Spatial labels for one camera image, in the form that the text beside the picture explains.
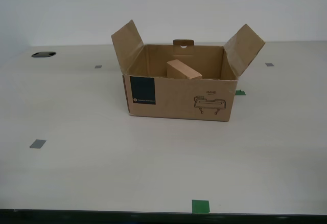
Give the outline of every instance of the box tab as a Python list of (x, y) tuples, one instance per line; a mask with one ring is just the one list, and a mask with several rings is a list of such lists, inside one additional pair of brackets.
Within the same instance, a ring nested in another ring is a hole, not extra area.
[(224, 45), (228, 63), (237, 77), (243, 74), (264, 45), (265, 42), (248, 25)]
[(132, 20), (115, 32), (111, 39), (119, 66), (122, 73), (125, 74), (141, 52), (144, 46), (143, 41)]

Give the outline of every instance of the printed illustration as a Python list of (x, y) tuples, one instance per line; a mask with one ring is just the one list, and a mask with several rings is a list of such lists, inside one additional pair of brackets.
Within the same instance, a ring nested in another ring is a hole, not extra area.
[(215, 115), (218, 114), (219, 110), (226, 108), (226, 101), (225, 100), (208, 100), (205, 99), (204, 96), (195, 96), (194, 97), (194, 107), (199, 108), (201, 114), (203, 114), (202, 109), (216, 109)]

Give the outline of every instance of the white table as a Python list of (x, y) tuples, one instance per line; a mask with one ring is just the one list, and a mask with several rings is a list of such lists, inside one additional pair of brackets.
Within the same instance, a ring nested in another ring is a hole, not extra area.
[(267, 43), (238, 89), (229, 122), (132, 117), (112, 46), (30, 48), (0, 69), (0, 208), (327, 214), (327, 42)]

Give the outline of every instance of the open cardboard box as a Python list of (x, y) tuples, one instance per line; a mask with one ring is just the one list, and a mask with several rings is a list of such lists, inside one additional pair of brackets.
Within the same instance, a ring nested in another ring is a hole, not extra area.
[[(265, 44), (244, 25), (224, 46), (192, 40), (144, 45), (132, 20), (111, 38), (131, 115), (216, 121), (229, 121), (238, 77)], [(174, 59), (202, 79), (167, 78), (167, 62)]]

